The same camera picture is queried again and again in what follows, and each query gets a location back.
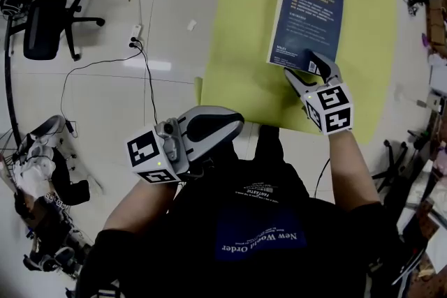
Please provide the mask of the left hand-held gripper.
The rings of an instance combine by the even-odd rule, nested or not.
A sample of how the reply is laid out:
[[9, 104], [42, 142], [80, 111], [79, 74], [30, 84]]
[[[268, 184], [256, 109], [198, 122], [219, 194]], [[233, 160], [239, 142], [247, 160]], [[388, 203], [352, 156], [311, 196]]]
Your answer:
[[187, 182], [205, 175], [194, 161], [237, 137], [244, 117], [226, 107], [196, 106], [145, 127], [127, 143], [131, 170], [149, 184]]

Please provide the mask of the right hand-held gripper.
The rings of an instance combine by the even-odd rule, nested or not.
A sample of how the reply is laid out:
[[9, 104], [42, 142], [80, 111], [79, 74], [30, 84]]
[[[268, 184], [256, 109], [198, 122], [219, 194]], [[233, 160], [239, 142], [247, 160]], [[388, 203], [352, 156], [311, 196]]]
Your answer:
[[336, 84], [319, 88], [318, 82], [307, 83], [289, 68], [284, 75], [298, 96], [302, 96], [307, 116], [323, 135], [331, 135], [353, 128], [353, 101], [338, 65], [326, 56], [307, 51], [316, 64], [324, 84]]

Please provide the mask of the thick blue-covered book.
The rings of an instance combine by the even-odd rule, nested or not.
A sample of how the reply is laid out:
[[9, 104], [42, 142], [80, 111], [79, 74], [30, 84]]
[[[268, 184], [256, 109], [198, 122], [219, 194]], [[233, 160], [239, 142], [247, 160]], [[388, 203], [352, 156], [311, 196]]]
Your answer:
[[335, 61], [344, 0], [277, 0], [267, 62], [319, 75], [308, 55]]

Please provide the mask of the person's right forearm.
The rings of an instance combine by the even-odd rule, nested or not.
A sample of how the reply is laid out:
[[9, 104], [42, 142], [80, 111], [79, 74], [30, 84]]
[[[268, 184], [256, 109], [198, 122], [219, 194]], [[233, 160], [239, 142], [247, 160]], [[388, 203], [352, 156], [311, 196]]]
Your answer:
[[328, 136], [330, 169], [335, 204], [352, 211], [379, 202], [379, 194], [351, 131]]

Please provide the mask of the person's left forearm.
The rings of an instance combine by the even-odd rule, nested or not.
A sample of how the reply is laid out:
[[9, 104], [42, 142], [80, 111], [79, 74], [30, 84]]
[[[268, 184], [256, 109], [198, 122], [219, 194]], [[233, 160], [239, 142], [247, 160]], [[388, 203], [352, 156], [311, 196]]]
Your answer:
[[140, 234], [172, 207], [177, 183], [148, 184], [139, 181], [108, 216], [104, 230]]

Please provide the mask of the green tablecloth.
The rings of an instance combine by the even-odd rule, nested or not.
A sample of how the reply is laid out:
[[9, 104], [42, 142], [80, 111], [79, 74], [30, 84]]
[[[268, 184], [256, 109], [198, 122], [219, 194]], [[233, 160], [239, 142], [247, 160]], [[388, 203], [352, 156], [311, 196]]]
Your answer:
[[[219, 0], [200, 101], [247, 121], [317, 133], [283, 70], [268, 63], [277, 0]], [[353, 132], [370, 142], [395, 59], [398, 0], [344, 0], [336, 62], [353, 95]]]

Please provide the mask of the person's black printed t-shirt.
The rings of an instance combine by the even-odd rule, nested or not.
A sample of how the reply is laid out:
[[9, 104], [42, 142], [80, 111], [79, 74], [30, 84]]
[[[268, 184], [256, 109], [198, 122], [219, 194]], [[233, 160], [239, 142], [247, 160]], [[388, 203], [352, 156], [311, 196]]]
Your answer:
[[262, 126], [252, 160], [216, 148], [144, 232], [102, 229], [75, 298], [363, 298], [403, 251], [380, 201], [345, 211], [310, 197], [279, 129]]

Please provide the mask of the black office chair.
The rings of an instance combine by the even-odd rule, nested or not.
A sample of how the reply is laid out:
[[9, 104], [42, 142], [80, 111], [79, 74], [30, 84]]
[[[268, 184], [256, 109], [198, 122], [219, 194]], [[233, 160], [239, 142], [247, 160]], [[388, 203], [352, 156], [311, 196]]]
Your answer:
[[391, 145], [389, 140], [384, 140], [384, 147], [388, 150], [388, 167], [383, 172], [378, 174], [374, 174], [372, 176], [374, 181], [381, 180], [377, 191], [381, 193], [382, 190], [386, 187], [391, 187], [395, 181], [406, 174], [408, 177], [412, 175], [414, 171], [415, 159], [416, 155], [419, 154], [420, 149], [414, 145], [414, 151], [408, 160], [407, 164], [404, 164], [404, 160], [406, 158], [407, 151], [409, 150], [409, 146], [406, 142], [401, 142], [399, 147], [399, 152], [397, 158], [395, 158], [393, 146]]
[[66, 34], [66, 41], [74, 61], [80, 59], [75, 52], [72, 25], [78, 22], [95, 22], [102, 27], [105, 20], [100, 17], [75, 17], [82, 10], [81, 0], [74, 0], [67, 7], [67, 0], [13, 0], [28, 7], [25, 23], [14, 26], [12, 34], [23, 31], [23, 52], [27, 59], [34, 61], [53, 60], [59, 50], [60, 35]]

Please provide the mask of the white power strip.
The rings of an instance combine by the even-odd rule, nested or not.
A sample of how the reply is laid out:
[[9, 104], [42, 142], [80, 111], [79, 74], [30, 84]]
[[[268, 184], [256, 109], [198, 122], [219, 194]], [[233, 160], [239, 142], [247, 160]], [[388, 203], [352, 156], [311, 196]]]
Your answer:
[[140, 43], [141, 30], [142, 30], [142, 26], [140, 24], [133, 26], [132, 31], [131, 31], [129, 47], [136, 47], [136, 44]]

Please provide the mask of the cardboard box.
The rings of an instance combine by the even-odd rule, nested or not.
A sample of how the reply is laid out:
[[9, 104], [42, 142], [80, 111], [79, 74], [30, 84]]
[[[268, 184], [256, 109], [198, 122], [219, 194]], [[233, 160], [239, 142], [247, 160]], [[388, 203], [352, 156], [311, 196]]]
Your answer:
[[444, 24], [443, 6], [441, 0], [429, 0], [428, 3], [428, 28], [430, 40], [435, 45], [446, 44], [446, 27]]

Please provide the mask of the black curved pole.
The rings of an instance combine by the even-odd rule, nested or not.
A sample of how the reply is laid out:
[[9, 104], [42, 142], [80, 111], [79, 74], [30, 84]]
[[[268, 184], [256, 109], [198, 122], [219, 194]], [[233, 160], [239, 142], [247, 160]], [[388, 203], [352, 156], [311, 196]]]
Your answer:
[[10, 124], [12, 128], [12, 134], [16, 143], [19, 147], [22, 142], [20, 136], [20, 131], [18, 128], [15, 106], [13, 100], [13, 86], [11, 80], [11, 58], [10, 58], [10, 37], [13, 35], [13, 17], [10, 16], [6, 23], [6, 34], [4, 38], [4, 78], [5, 78], [5, 89], [6, 89], [6, 102], [8, 106], [8, 114], [10, 117]]

